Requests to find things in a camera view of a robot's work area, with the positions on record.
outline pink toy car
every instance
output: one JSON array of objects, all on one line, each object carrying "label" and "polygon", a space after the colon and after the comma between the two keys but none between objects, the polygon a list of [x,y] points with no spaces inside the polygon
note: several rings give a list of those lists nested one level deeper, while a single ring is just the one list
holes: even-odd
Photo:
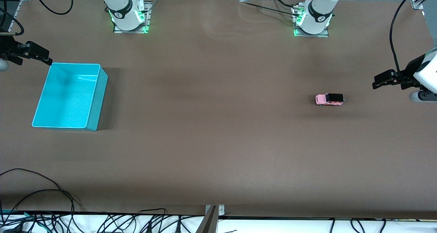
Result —
[{"label": "pink toy car", "polygon": [[315,103],[319,106],[330,105],[330,106],[340,106],[343,104],[344,98],[343,94],[321,94],[315,96]]}]

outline wire bundle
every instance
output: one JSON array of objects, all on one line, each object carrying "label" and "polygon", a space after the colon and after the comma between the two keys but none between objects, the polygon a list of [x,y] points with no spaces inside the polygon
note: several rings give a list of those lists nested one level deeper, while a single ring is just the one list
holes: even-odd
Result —
[{"label": "wire bundle", "polygon": [[[22,228],[23,225],[25,223],[31,223],[31,227],[29,228],[29,230],[27,230],[28,233],[31,233],[34,226],[38,225],[42,228],[44,228],[47,233],[70,233],[71,232],[71,226],[74,225],[79,231],[81,231],[81,233],[86,233],[84,232],[76,223],[76,221],[74,220],[74,215],[77,214],[77,212],[75,211],[75,202],[77,202],[75,200],[75,198],[70,194],[70,192],[64,190],[61,188],[61,186],[56,183],[54,180],[38,173],[35,171],[31,171],[28,169],[22,169],[22,168],[14,168],[14,169],[10,169],[8,171],[5,171],[3,173],[0,174],[0,177],[3,176],[4,174],[7,174],[9,172],[15,171],[15,170],[21,170],[21,171],[25,171],[25,172],[29,172],[32,174],[37,174],[42,178],[45,178],[46,180],[49,180],[50,182],[52,182],[55,186],[56,189],[43,189],[43,190],[38,190],[35,192],[32,192],[30,194],[28,194],[27,196],[24,196],[19,202],[17,202],[17,204],[9,211],[9,213],[4,213],[3,212],[3,207],[2,207],[2,203],[1,203],[1,199],[0,199],[0,228],[3,227],[15,227],[14,228],[14,232],[19,233]],[[38,212],[32,212],[32,211],[28,211],[25,212],[25,217],[19,218],[19,219],[11,219],[10,217],[16,213],[19,213],[16,211],[16,209],[18,208],[18,206],[23,203],[23,201],[25,201],[26,199],[28,199],[29,197],[32,197],[35,194],[40,194],[43,192],[61,192],[70,202],[71,207],[70,207],[70,213],[67,214],[55,214],[51,211],[38,211]],[[116,231],[120,230],[120,231],[124,231],[126,230],[128,227],[130,227],[132,224],[134,224],[134,230],[133,232],[136,230],[137,228],[137,217],[138,216],[143,216],[146,215],[146,212],[149,211],[159,211],[162,210],[163,214],[161,215],[153,215],[151,217],[151,219],[141,228],[141,230],[139,231],[139,233],[152,233],[152,230],[154,228],[156,228],[159,225],[159,229],[158,229],[158,233],[162,233],[165,229],[167,229],[168,227],[170,227],[171,225],[178,223],[181,224],[186,230],[187,232],[191,233],[188,228],[182,223],[182,220],[184,219],[189,219],[192,217],[198,217],[198,216],[187,216],[187,217],[180,217],[178,220],[168,224],[167,226],[165,226],[164,228],[162,228],[162,224],[163,221],[165,219],[170,218],[171,216],[167,216],[167,210],[165,208],[154,208],[154,209],[145,209],[145,210],[140,210],[135,214],[110,214],[107,212],[99,212],[99,213],[83,213],[80,212],[81,215],[107,215],[106,219],[103,221],[103,223],[100,225],[100,227],[97,229],[96,233],[104,233],[104,232],[108,232],[108,229],[110,227],[113,227],[114,225],[116,226],[116,228],[114,230],[111,231],[111,233],[115,233]],[[121,220],[123,217],[126,218],[125,221],[122,221],[121,224],[117,224],[118,220]]]}]

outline cable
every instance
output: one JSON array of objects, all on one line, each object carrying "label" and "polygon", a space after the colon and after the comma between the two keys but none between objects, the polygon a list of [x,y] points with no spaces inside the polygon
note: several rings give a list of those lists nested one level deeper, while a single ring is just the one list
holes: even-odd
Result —
[{"label": "cable", "polygon": [[0,8],[0,12],[3,12],[3,16],[6,15],[9,18],[12,18],[12,20],[14,20],[15,23],[17,23],[17,25],[20,27],[20,32],[16,32],[16,33],[12,33],[11,35],[7,34],[8,36],[19,36],[19,35],[23,35],[25,32],[25,28],[22,26],[22,24],[11,14],[9,14],[8,12],[6,12],[4,9]]},{"label": "cable", "polygon": [[192,233],[185,225],[184,225],[184,223],[181,221],[181,225],[182,225],[182,227],[184,227],[186,230],[187,230],[187,232],[188,233]]},{"label": "cable", "polygon": [[395,15],[393,16],[393,20],[392,20],[392,24],[390,25],[390,34],[389,34],[389,40],[390,40],[390,48],[392,49],[392,53],[393,53],[393,58],[395,59],[395,65],[396,65],[396,71],[398,72],[399,77],[401,78],[402,82],[406,85],[409,85],[410,87],[412,87],[413,85],[411,85],[410,83],[408,83],[404,77],[401,76],[401,70],[399,69],[399,63],[398,63],[398,57],[396,55],[395,52],[395,46],[393,46],[393,26],[395,24],[395,20],[396,17],[398,16],[399,10],[401,10],[401,7],[404,5],[404,3],[407,0],[403,0],[401,2],[401,4],[399,5],[398,9],[395,12]]},{"label": "cable", "polygon": [[293,7],[293,5],[287,4],[287,3],[283,2],[282,0],[276,0],[276,1],[279,1],[282,5],[284,5],[284,6],[286,6],[286,7],[289,7],[289,8],[292,8],[292,7]]},{"label": "cable", "polygon": [[[183,218],[183,219],[181,219],[181,220],[189,219],[189,218],[194,218],[194,217],[201,217],[201,216],[188,216],[188,217]],[[158,231],[158,233],[162,233],[165,229],[167,229],[167,228],[170,227],[171,225],[177,223],[178,221],[179,221],[179,219],[176,220],[176,221],[174,221],[174,222],[172,222],[172,223],[170,223],[169,225],[167,225],[166,227],[164,227],[162,230]]]},{"label": "cable", "polygon": [[178,225],[176,226],[176,231],[174,233],[182,233],[181,232],[181,224],[182,224],[181,218],[182,218],[182,216],[179,215]]},{"label": "cable", "polygon": [[[5,12],[8,11],[8,3],[7,3],[6,0],[3,0],[3,8],[4,8]],[[3,24],[4,24],[5,20],[6,20],[6,15],[3,14],[3,17],[1,18],[0,27],[3,27]]]},{"label": "cable", "polygon": [[335,224],[335,218],[332,218],[332,224],[331,224],[331,228],[329,229],[329,233],[332,233],[332,230],[334,230],[334,224]]},{"label": "cable", "polygon": [[[30,217],[30,215],[28,214],[28,213],[26,213],[26,212],[24,212],[24,215],[26,216],[26,217]],[[36,222],[40,227],[42,227],[42,228],[44,228],[44,230],[46,230],[47,231],[47,233],[53,233],[51,230],[49,230],[49,228],[46,226],[46,225],[43,225],[42,223],[40,223],[40,222]]]},{"label": "cable", "polygon": [[272,11],[279,12],[279,13],[284,13],[284,14],[288,14],[288,15],[298,16],[298,14],[295,14],[295,13],[289,13],[289,12],[284,12],[284,11],[281,11],[281,10],[271,9],[271,8],[259,6],[259,5],[256,5],[256,4],[248,3],[248,2],[244,2],[244,3],[246,3],[247,5],[259,7],[259,8],[262,8],[262,9],[268,9],[268,10],[272,10]]},{"label": "cable", "polygon": [[364,230],[364,227],[363,227],[363,225],[361,224],[361,222],[358,220],[358,219],[351,219],[351,226],[352,226],[352,228],[355,230],[355,232],[356,233],[361,233],[361,232],[359,232],[355,227],[354,227],[354,220],[356,220],[357,222],[358,222],[358,224],[360,225],[360,227],[361,227],[361,229],[362,229],[362,233],[366,233],[366,231]]},{"label": "cable", "polygon": [[0,177],[3,176],[3,175],[5,175],[5,174],[7,174],[7,173],[9,173],[9,172],[11,172],[11,171],[15,171],[15,170],[22,170],[22,171],[26,171],[26,172],[29,172],[29,173],[37,174],[37,175],[41,176],[42,178],[45,178],[45,179],[49,180],[50,182],[52,182],[52,183],[53,183],[53,184],[54,184],[58,189],[44,189],[44,190],[38,190],[38,191],[32,192],[32,193],[28,194],[27,196],[25,196],[23,199],[21,199],[21,200],[20,200],[20,201],[19,201],[19,202],[18,202],[18,203],[17,203],[17,204],[12,208],[11,211],[14,211],[14,209],[16,209],[16,208],[20,205],[20,203],[22,203],[26,198],[30,197],[30,196],[33,195],[33,194],[37,194],[37,193],[44,192],[44,191],[60,191],[60,192],[62,192],[62,194],[64,194],[64,196],[67,197],[67,199],[68,199],[68,200],[70,201],[70,203],[71,203],[71,219],[70,219],[70,222],[69,222],[69,224],[68,224],[68,226],[67,226],[67,233],[68,233],[68,232],[70,231],[70,224],[71,224],[71,222],[72,222],[72,219],[73,219],[73,216],[74,216],[74,211],[75,211],[75,208],[74,208],[74,201],[75,201],[75,200],[74,200],[73,196],[70,194],[70,192],[61,189],[61,186],[60,186],[58,183],[56,183],[53,179],[50,179],[50,178],[48,178],[48,177],[42,175],[41,173],[38,173],[38,172],[35,172],[35,171],[32,171],[32,170],[28,170],[28,169],[23,169],[23,168],[14,168],[14,169],[10,169],[10,170],[7,170],[7,171],[1,173],[1,174],[0,174]]},{"label": "cable", "polygon": [[384,228],[385,228],[385,224],[387,223],[387,221],[385,220],[385,219],[382,219],[383,221],[384,221],[384,223],[382,224],[382,227],[381,227],[381,229],[379,230],[379,233],[382,233],[382,231],[384,230]]},{"label": "cable", "polygon": [[42,0],[38,0],[47,10],[49,10],[50,12],[52,12],[52,13],[54,13],[54,14],[57,14],[57,15],[66,15],[66,14],[68,14],[70,11],[71,11],[71,9],[73,8],[73,0],[71,0],[71,4],[70,4],[70,8],[67,10],[67,11],[65,11],[65,12],[63,12],[63,13],[59,13],[59,12],[55,12],[55,11],[53,11],[53,10],[51,10],[49,7],[47,7],[47,5],[42,1]]}]

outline blue plastic bin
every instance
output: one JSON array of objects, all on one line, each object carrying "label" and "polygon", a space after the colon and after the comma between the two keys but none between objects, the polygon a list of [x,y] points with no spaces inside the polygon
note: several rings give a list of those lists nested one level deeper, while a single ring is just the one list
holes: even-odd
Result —
[{"label": "blue plastic bin", "polygon": [[32,126],[95,131],[108,76],[99,64],[53,63]]}]

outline brown table surface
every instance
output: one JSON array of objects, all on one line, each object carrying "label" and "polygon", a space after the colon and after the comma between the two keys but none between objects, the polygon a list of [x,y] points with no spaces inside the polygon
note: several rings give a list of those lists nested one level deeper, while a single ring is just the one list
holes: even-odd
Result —
[{"label": "brown table surface", "polygon": [[[48,66],[1,73],[1,170],[47,175],[78,210],[225,204],[231,215],[436,218],[436,106],[371,87],[394,68],[397,6],[340,1],[322,39],[294,37],[287,15],[236,0],[160,0],[150,33],[128,35],[112,33],[103,0],[74,0],[64,16],[25,2],[18,41],[57,62],[99,63],[109,81],[100,131],[63,132],[31,127]],[[402,68],[431,49],[421,11],[401,9],[394,41]],[[316,106],[321,93],[345,104]],[[53,186],[24,172],[0,180],[5,208],[43,188]],[[53,196],[20,209],[69,209]]]}]

